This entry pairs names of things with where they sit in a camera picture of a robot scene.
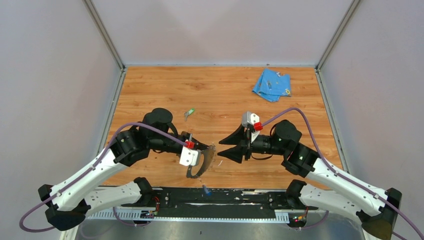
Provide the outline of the key with blue tag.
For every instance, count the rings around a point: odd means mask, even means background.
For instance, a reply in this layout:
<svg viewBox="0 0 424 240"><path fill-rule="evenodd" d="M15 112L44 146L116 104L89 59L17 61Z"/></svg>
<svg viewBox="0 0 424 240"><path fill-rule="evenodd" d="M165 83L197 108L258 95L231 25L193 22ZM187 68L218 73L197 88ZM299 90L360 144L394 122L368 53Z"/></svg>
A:
<svg viewBox="0 0 424 240"><path fill-rule="evenodd" d="M204 193L205 193L205 195L206 196L211 196L212 195L212 192L209 190L209 188L206 186L206 185L202 185L202 189L203 189L203 191L204 191Z"/></svg>

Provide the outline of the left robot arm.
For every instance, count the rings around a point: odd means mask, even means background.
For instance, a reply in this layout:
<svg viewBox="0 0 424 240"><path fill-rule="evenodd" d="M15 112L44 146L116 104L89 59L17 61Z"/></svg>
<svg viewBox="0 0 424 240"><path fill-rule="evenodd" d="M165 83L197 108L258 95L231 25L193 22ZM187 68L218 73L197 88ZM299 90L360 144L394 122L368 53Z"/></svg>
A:
<svg viewBox="0 0 424 240"><path fill-rule="evenodd" d="M77 173L56 185L42 185L38 194L47 206L47 222L57 230L66 231L106 209L127 204L149 206L154 191L144 177L106 190L98 190L98 186L146 159L150 152L176 154L181 165L196 166L210 146L188 132L178 132L172 120L169 110L155 108L142 121L119 128L99 155Z"/></svg>

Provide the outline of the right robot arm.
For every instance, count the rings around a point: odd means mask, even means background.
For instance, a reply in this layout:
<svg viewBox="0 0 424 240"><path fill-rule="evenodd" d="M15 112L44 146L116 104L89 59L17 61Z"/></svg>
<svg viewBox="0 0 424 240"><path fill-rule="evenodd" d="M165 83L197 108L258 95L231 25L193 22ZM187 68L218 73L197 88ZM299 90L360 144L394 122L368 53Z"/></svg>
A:
<svg viewBox="0 0 424 240"><path fill-rule="evenodd" d="M282 166L291 174L319 182L332 189L325 192L301 180L293 180L286 189L285 201L292 209L316 207L342 215L361 225L368 234L390 240L398 217L402 193L359 180L321 157L302 143L302 133L288 120L273 126L269 135L259 134L247 124L219 141L230 145L218 156L236 163L248 160L253 153L282 156Z"/></svg>

